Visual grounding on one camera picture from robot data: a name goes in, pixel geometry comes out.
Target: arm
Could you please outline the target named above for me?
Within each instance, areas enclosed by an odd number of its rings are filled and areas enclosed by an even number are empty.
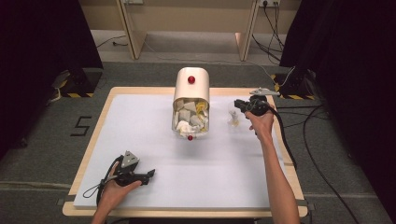
[[[265,162],[268,197],[271,213],[275,223],[300,223],[298,207],[291,186],[284,176],[276,155],[272,138],[274,115],[270,110],[257,117],[250,112],[245,113],[250,119],[257,137],[262,144],[262,154]]]
[[[117,167],[117,163],[113,166],[110,175],[112,175]],[[133,189],[137,189],[142,182],[135,181],[130,185],[122,187],[116,183],[115,180],[110,180],[106,183],[102,193],[102,198],[98,204],[91,224],[103,224],[106,221],[108,214],[119,205],[125,196]]]

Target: cylindrical container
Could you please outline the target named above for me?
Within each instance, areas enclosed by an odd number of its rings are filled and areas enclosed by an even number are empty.
[[[209,74],[199,67],[185,67],[177,74],[172,130],[192,140],[209,131]]]

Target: red knob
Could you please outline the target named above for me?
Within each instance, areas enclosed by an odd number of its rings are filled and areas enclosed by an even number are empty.
[[[189,77],[188,81],[189,81],[190,84],[194,84],[195,77],[193,77],[193,76]]]

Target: hazard stripe tape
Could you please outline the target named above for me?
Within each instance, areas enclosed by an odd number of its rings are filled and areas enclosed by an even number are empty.
[[[280,95],[280,98],[292,100],[314,100],[313,95]]]
[[[271,78],[273,81],[275,81],[276,75],[271,75]],[[280,91],[280,87],[279,87],[278,83],[275,83],[274,87],[275,87],[275,91],[280,93],[279,97],[283,98],[283,99],[292,99],[292,100],[314,100],[315,99],[313,95],[284,95]]]
[[[71,93],[71,92],[63,92],[62,97],[70,97],[70,98],[81,98],[81,97],[93,97],[93,93]]]

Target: power strip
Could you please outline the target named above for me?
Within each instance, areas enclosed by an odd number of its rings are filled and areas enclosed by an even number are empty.
[[[259,0],[259,7],[264,7],[264,1],[267,2],[267,7],[279,7],[280,5],[280,0]]]

